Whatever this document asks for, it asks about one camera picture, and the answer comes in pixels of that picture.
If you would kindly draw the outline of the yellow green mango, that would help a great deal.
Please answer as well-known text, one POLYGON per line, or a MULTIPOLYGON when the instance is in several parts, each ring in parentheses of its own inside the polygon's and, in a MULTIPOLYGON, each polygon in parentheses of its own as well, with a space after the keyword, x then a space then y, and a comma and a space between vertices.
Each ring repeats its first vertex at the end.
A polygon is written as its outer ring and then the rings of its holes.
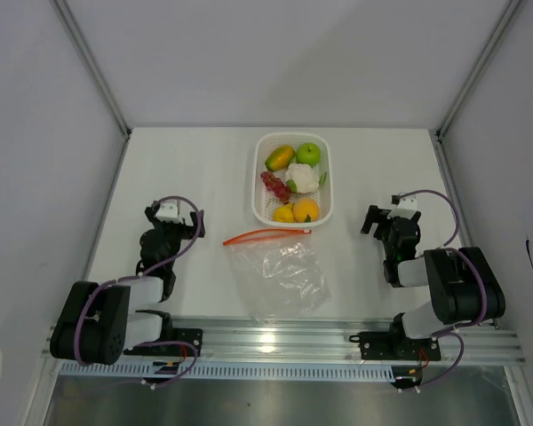
POLYGON ((265 160, 266 169, 278 171, 286 169, 295 157, 295 151, 291 146, 278 146, 265 160))

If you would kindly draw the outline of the clear orange zip bag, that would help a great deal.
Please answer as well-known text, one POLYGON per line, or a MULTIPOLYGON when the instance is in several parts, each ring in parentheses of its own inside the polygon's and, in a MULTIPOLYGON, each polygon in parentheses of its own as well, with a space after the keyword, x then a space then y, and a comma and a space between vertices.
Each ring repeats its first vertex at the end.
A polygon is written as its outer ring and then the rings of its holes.
POLYGON ((223 242, 237 291, 257 322, 308 316, 330 288, 312 249, 310 229, 270 228, 223 242))

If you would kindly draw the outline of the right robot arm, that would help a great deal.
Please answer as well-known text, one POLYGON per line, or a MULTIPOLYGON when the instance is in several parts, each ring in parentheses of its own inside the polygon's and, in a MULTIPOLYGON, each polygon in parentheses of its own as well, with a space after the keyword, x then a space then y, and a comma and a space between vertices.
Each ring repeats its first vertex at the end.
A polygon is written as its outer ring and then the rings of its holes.
POLYGON ((417 193, 392 196, 392 208, 368 207, 361 232, 372 234, 384 250, 384 277, 392 288, 425 288, 430 299, 397 314, 386 331, 350 336, 366 360, 440 357, 438 339, 462 327, 475 327, 505 314, 505 295, 478 247, 417 252, 421 241, 417 193))

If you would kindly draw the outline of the red grape bunch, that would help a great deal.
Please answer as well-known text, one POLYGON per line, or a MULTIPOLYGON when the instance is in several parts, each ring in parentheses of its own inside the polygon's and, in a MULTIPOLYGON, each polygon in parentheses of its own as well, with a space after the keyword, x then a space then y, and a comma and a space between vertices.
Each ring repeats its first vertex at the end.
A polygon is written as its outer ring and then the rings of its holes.
POLYGON ((265 188, 271 192, 282 204, 288 204, 292 194, 291 189, 272 171, 263 171, 260 174, 265 188))

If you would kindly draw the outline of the white cauliflower with leaves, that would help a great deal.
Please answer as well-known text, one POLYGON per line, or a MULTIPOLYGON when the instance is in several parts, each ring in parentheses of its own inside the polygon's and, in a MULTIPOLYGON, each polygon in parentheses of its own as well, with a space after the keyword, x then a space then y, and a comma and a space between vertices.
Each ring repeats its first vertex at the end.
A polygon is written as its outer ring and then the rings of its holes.
POLYGON ((325 183, 327 176, 327 172, 319 175, 307 164, 292 163, 286 169, 284 179, 293 193, 314 193, 325 183))

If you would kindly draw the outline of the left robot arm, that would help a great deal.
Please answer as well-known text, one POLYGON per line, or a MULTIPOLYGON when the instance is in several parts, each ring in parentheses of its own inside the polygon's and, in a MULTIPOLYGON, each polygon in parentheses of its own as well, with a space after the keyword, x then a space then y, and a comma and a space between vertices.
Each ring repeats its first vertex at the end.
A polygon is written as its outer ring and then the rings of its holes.
POLYGON ((50 354, 88 367, 112 365, 125 353, 164 355, 175 344, 170 315, 154 307, 170 299, 176 260, 205 236, 204 212, 192 208, 192 223, 179 216, 181 197, 145 208, 152 228, 139 238, 135 274, 105 284, 81 280, 68 294, 52 331, 50 354))

